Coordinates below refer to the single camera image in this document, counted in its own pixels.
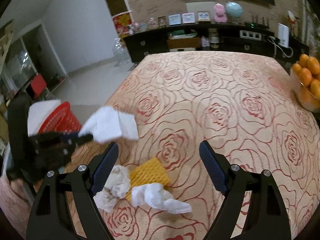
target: white picture frame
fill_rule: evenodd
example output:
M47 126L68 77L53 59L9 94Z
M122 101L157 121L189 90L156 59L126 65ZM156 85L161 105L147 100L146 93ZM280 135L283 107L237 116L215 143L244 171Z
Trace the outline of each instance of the white picture frame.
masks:
M196 22L196 16L195 13L183 13L182 14L182 23L195 23Z
M169 15L169 25L181 24L181 14Z
M210 12L198 12L198 22L210 22Z

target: glass bowl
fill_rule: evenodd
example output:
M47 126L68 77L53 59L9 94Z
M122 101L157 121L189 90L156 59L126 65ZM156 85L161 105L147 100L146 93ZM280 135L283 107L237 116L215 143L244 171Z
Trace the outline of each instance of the glass bowl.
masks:
M310 93L292 69L290 69L290 82L300 105L313 113L320 113L320 99Z

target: pink figurine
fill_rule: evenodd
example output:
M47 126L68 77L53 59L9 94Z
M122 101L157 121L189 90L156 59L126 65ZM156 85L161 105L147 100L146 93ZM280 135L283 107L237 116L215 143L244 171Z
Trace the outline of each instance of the pink figurine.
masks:
M226 11L224 9L224 5L220 3L216 3L214 5L215 9L215 15L214 15L214 20L217 23L226 23L228 21Z

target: rose-patterned tablecloth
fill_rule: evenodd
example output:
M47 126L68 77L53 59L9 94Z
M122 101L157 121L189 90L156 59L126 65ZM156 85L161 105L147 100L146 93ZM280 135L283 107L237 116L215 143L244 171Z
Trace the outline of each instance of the rose-patterned tablecloth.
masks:
M157 156L171 178L173 196L193 209L172 215L120 200L112 212L100 210L116 239L204 237L223 201L199 158L204 139L247 171L272 172L292 238L319 204L319 128L298 105L288 74L272 58L212 51L149 55L106 104L134 114L138 125L138 141L116 141L118 162L131 170ZM82 146L66 171L89 163L105 147ZM76 230L84 236L68 199ZM233 236L241 232L249 199L247 193Z

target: red basket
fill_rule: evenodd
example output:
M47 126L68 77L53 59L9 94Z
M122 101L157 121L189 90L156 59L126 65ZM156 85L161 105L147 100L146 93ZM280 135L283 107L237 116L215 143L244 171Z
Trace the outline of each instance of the red basket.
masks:
M64 102L52 111L40 127L39 133L51 131L78 132L81 127L82 125L70 110L70 104Z

